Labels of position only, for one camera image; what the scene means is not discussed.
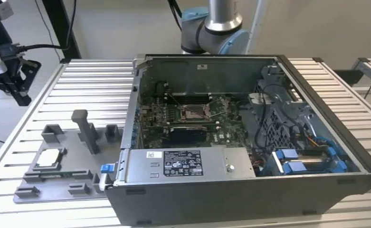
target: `metal case side panel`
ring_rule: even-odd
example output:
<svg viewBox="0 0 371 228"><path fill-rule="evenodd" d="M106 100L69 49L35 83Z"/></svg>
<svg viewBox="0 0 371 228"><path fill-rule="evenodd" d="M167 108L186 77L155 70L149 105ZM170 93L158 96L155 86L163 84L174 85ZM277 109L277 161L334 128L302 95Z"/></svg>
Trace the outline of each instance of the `metal case side panel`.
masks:
<svg viewBox="0 0 371 228"><path fill-rule="evenodd" d="M106 191L123 225L171 225L322 214L371 189L371 175L117 187Z"/></svg>

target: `orange wire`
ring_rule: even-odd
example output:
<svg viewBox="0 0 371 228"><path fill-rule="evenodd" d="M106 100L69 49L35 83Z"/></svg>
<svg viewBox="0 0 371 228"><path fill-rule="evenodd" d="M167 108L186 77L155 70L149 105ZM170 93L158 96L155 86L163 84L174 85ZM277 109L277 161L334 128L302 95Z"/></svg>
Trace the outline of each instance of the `orange wire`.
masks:
<svg viewBox="0 0 371 228"><path fill-rule="evenodd" d="M307 137L307 139L310 139L315 146L319 146L318 143L310 137Z"/></svg>

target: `sticker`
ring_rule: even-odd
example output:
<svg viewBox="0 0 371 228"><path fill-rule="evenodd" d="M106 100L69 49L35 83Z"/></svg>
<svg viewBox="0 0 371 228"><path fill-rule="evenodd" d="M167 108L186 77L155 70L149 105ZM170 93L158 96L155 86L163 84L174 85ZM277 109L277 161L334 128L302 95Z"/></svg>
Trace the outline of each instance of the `sticker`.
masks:
<svg viewBox="0 0 371 228"><path fill-rule="evenodd" d="M167 177L203 176L201 151L165 151L165 175Z"/></svg>
<svg viewBox="0 0 371 228"><path fill-rule="evenodd" d="M198 70L207 70L209 69L209 65L207 64L197 65L197 69Z"/></svg>
<svg viewBox="0 0 371 228"><path fill-rule="evenodd" d="M149 151L146 154L147 158L162 158L163 152L162 151Z"/></svg>

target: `barcode sticker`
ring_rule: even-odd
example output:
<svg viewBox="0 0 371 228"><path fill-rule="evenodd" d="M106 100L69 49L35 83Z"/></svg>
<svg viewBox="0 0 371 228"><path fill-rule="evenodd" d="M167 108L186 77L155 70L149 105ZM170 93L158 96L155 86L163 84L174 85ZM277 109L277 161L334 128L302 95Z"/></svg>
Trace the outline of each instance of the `barcode sticker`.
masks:
<svg viewBox="0 0 371 228"><path fill-rule="evenodd" d="M149 151L147 158L162 158L163 157L163 152L162 151Z"/></svg>

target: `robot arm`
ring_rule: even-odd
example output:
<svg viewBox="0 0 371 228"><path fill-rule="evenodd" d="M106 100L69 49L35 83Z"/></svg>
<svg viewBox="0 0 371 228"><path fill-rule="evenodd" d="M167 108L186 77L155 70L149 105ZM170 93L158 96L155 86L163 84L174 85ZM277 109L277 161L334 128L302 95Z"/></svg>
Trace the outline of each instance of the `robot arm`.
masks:
<svg viewBox="0 0 371 228"><path fill-rule="evenodd" d="M10 3L0 0L0 90L10 94L21 106L29 106L31 98L27 95L42 64L22 58L21 47L13 43L2 20L14 14Z"/></svg>
<svg viewBox="0 0 371 228"><path fill-rule="evenodd" d="M210 0L207 7L187 9L182 17L182 50L185 54L243 54L249 32L235 0Z"/></svg>

